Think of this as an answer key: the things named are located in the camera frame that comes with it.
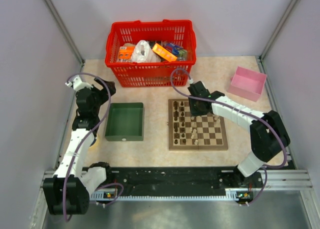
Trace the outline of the wooden chess board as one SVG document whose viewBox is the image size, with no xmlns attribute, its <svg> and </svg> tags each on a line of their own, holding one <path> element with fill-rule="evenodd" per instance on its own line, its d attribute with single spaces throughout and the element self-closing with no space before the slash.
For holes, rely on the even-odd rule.
<svg viewBox="0 0 320 229">
<path fill-rule="evenodd" d="M 225 120 L 208 114 L 192 116 L 187 98 L 168 100 L 168 149 L 170 151 L 227 151 Z"/>
</svg>

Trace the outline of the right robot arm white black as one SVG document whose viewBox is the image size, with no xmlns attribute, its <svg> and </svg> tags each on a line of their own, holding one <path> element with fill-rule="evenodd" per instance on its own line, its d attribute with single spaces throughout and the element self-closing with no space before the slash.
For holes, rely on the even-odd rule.
<svg viewBox="0 0 320 229">
<path fill-rule="evenodd" d="M 211 113 L 228 119 L 249 132 L 251 151 L 231 173 L 222 176 L 232 187 L 245 187 L 262 167 L 280 169 L 287 163 L 291 141 L 278 112 L 261 112 L 241 105 L 224 93 L 209 92 L 202 81 L 189 82 L 188 100 L 192 116 Z"/>
</svg>

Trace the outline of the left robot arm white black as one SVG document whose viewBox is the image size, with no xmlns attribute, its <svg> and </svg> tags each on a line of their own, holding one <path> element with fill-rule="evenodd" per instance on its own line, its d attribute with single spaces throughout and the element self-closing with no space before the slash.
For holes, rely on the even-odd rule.
<svg viewBox="0 0 320 229">
<path fill-rule="evenodd" d="M 51 178 L 43 181 L 42 188 L 49 213 L 52 215 L 83 215 L 88 211 L 91 195 L 99 185 L 109 187 L 114 180 L 108 172 L 108 163 L 98 162 L 82 174 L 89 148 L 97 141 L 102 120 L 100 107 L 116 93 L 113 81 L 94 79 L 102 86 L 75 76 L 66 85 L 75 91 L 76 116 L 72 123 L 71 137 L 66 152 Z"/>
</svg>

